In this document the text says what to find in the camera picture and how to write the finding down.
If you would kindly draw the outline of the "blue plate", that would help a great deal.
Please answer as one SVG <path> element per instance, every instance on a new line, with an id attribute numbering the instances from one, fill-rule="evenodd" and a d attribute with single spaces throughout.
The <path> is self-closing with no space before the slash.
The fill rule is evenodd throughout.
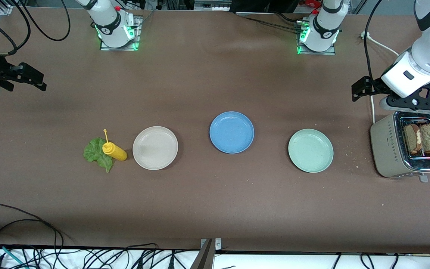
<path id="1" fill-rule="evenodd" d="M 246 115 L 234 111 L 223 112 L 211 122 L 209 138 L 219 151 L 238 154 L 251 146 L 255 128 Z"/>

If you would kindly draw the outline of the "pale green plate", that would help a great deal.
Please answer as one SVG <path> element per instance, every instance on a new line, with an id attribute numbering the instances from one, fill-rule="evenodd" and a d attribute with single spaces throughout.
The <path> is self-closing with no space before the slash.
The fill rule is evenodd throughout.
<path id="1" fill-rule="evenodd" d="M 324 133 L 315 129 L 302 129 L 291 136 L 288 155 L 300 170 L 319 173 L 331 165 L 334 151 L 331 141 Z"/>

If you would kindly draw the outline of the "beige plate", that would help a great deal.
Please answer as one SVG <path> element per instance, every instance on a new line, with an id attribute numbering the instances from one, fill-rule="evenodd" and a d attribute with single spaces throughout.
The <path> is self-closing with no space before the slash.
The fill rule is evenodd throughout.
<path id="1" fill-rule="evenodd" d="M 135 161 L 147 170 L 162 170 L 177 157 L 178 139 L 168 128 L 152 126 L 141 131 L 133 143 Z"/>

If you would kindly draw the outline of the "yellow mustard squeeze bottle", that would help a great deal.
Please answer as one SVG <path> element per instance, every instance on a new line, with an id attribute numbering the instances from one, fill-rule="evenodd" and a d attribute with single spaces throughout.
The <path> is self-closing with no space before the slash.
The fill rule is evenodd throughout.
<path id="1" fill-rule="evenodd" d="M 107 130 L 103 130 L 105 134 L 106 143 L 102 145 L 102 151 L 104 154 L 109 155 L 110 157 L 113 157 L 114 159 L 118 161 L 125 161 L 128 157 L 125 150 L 120 148 L 118 145 L 115 145 L 112 142 L 109 142 Z"/>

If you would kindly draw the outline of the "white board strip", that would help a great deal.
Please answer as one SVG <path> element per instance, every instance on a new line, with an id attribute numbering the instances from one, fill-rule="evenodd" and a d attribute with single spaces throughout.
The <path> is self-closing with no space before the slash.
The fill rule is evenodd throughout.
<path id="1" fill-rule="evenodd" d="M 196 250 L 0 248 L 0 269 L 190 269 Z M 430 269 L 430 254 L 222 251 L 213 269 Z"/>

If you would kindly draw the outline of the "green lettuce leaf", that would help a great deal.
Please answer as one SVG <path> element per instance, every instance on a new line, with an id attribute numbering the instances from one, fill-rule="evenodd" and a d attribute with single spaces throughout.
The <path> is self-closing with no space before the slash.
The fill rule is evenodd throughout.
<path id="1" fill-rule="evenodd" d="M 100 137 L 91 139 L 88 145 L 84 148 L 83 157 L 88 162 L 97 162 L 99 167 L 104 168 L 105 171 L 109 173 L 114 165 L 114 162 L 113 157 L 106 155 L 103 152 L 104 143 L 105 141 Z"/>

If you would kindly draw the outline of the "beige and chrome toaster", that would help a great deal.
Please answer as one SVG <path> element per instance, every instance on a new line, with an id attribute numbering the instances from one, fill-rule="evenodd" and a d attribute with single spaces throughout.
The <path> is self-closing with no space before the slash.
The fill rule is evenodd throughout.
<path id="1" fill-rule="evenodd" d="M 429 114 L 394 112 L 371 126 L 371 148 L 381 176 L 391 179 L 418 176 L 421 182 L 428 182 L 430 154 L 423 148 L 415 155 L 408 151 L 404 127 L 429 123 Z"/>

